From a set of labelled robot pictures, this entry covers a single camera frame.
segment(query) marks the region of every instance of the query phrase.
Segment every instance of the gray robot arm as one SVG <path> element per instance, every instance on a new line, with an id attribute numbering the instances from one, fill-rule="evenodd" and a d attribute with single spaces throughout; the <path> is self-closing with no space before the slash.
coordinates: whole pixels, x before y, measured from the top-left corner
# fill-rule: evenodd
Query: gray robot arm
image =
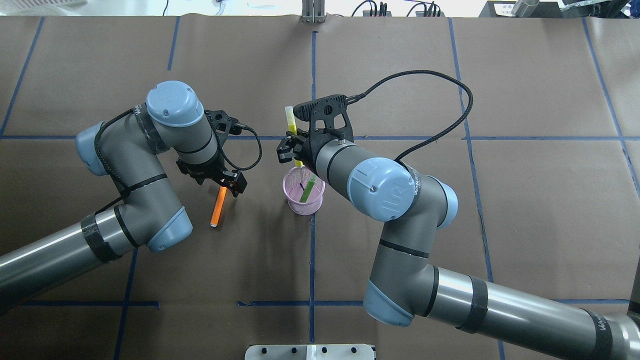
<path id="1" fill-rule="evenodd" d="M 191 222 L 157 154 L 174 148 L 183 173 L 200 184 L 214 179 L 237 196 L 246 181 L 225 168 L 221 145 L 244 128 L 224 111 L 204 110 L 187 84 L 166 81 L 109 126 L 80 133 L 81 159 L 93 174 L 111 175 L 124 203 L 1 256 L 0 313 L 137 247 L 162 251 L 189 236 Z"/>
<path id="2" fill-rule="evenodd" d="M 409 326 L 415 315 L 428 316 L 561 359 L 640 359 L 633 316 L 602 316 L 430 265 L 436 230 L 456 215 L 456 195 L 438 179 L 354 144 L 346 114 L 353 98 L 297 105 L 309 130 L 287 133 L 277 152 L 280 162 L 302 161 L 360 212 L 385 222 L 364 298 L 372 317 Z M 338 114 L 345 126 L 336 129 Z"/>

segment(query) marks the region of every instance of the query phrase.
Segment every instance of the blue joint cap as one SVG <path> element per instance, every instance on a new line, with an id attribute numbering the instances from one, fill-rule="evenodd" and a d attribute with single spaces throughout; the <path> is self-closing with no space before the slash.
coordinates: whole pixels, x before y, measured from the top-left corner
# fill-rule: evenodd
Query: blue joint cap
<path id="1" fill-rule="evenodd" d="M 100 130 L 102 123 L 103 122 L 94 125 L 76 136 L 76 151 L 89 171 L 96 176 L 107 174 L 100 159 L 98 159 L 98 155 L 95 153 L 94 145 L 95 135 L 98 133 L 98 130 Z"/>
<path id="2" fill-rule="evenodd" d="M 204 115 L 193 89 L 176 80 L 160 83 L 147 94 L 147 111 L 155 121 L 170 127 L 191 126 Z"/>
<path id="3" fill-rule="evenodd" d="M 406 213 L 415 197 L 415 184 L 409 171 L 395 161 L 369 158 L 351 171 L 347 195 L 361 213 L 386 222 Z"/>
<path id="4" fill-rule="evenodd" d="M 440 225 L 438 225 L 438 229 L 444 229 L 445 227 L 449 226 L 451 222 L 453 222 L 453 219 L 456 218 L 456 215 L 458 214 L 458 196 L 449 185 L 441 182 L 433 176 L 429 177 L 434 179 L 435 181 L 438 181 L 438 184 L 440 184 L 440 186 L 442 187 L 444 195 L 447 198 L 447 214 L 444 216 L 444 220 L 442 220 Z"/>
<path id="5" fill-rule="evenodd" d="M 152 252 L 160 252 L 186 239 L 192 230 L 193 226 L 183 206 L 171 220 L 167 221 L 167 223 L 162 226 L 162 229 L 151 238 L 147 246 Z"/>
<path id="6" fill-rule="evenodd" d="M 413 320 L 412 314 L 393 302 L 370 279 L 364 295 L 364 309 L 372 318 L 389 325 L 407 327 Z"/>

